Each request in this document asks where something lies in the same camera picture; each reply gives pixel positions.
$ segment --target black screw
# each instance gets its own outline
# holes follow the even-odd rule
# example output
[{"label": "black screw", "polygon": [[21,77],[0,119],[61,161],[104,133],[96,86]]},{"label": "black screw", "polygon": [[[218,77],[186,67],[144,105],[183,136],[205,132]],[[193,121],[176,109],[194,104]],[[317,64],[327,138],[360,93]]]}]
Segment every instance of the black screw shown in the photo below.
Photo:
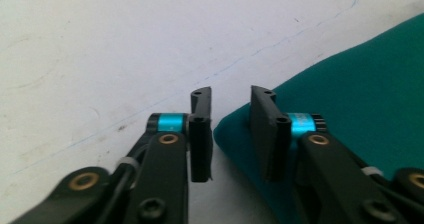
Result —
[{"label": "black screw", "polygon": [[158,223],[165,215],[166,205],[162,199],[148,198],[138,206],[138,217],[146,223]]},{"label": "black screw", "polygon": [[364,211],[381,223],[394,223],[397,221],[396,214],[384,202],[379,200],[365,200],[362,203]]}]

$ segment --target teal fabric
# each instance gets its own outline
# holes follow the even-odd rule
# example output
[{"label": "teal fabric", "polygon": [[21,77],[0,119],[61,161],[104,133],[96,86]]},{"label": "teal fabric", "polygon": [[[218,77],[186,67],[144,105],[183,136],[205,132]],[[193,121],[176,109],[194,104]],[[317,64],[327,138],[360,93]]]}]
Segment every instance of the teal fabric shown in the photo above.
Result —
[{"label": "teal fabric", "polygon": [[[424,168],[424,14],[310,67],[274,91],[282,112],[322,114],[329,131],[387,179],[401,167]],[[285,180],[263,182],[248,111],[246,104],[225,117],[214,130],[215,140],[280,223],[296,223],[291,193],[296,146]]]}]

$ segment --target brass screw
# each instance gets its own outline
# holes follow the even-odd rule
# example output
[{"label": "brass screw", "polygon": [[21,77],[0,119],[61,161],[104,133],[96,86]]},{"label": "brass screw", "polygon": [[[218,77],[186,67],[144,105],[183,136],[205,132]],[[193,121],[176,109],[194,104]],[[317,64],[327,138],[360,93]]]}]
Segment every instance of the brass screw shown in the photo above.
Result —
[{"label": "brass screw", "polygon": [[325,136],[321,135],[311,135],[308,137],[308,140],[317,145],[327,145],[330,143]]},{"label": "brass screw", "polygon": [[69,188],[74,191],[82,191],[94,186],[99,180],[99,174],[86,172],[79,174],[69,182]]},{"label": "brass screw", "polygon": [[419,188],[424,189],[424,175],[420,173],[411,173],[409,180]]},{"label": "brass screw", "polygon": [[178,141],[178,136],[174,134],[165,134],[159,138],[159,141],[162,144],[174,144]]}]

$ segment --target white cable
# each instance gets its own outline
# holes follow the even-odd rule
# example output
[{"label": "white cable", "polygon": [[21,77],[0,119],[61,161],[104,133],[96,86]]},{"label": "white cable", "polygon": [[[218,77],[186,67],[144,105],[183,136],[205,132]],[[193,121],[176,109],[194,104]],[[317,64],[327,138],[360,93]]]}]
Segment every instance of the white cable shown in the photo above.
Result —
[{"label": "white cable", "polygon": [[367,175],[367,176],[371,176],[371,175],[380,175],[383,176],[383,172],[378,169],[377,167],[364,167],[361,169],[362,172]]},{"label": "white cable", "polygon": [[132,157],[122,157],[118,163],[116,163],[116,166],[119,166],[120,164],[128,164],[132,167],[134,167],[134,170],[137,171],[140,167],[140,164],[138,164],[138,161]]}]

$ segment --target white surface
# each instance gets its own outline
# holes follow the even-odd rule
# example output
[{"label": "white surface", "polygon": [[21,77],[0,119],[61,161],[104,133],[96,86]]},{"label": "white surface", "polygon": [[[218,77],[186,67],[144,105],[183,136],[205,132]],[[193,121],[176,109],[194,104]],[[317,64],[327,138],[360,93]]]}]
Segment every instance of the white surface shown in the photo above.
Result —
[{"label": "white surface", "polygon": [[[0,0],[0,223],[68,173],[112,170],[152,112],[212,86],[214,127],[337,52],[424,12],[423,0]],[[215,147],[190,223],[275,223]]]}]

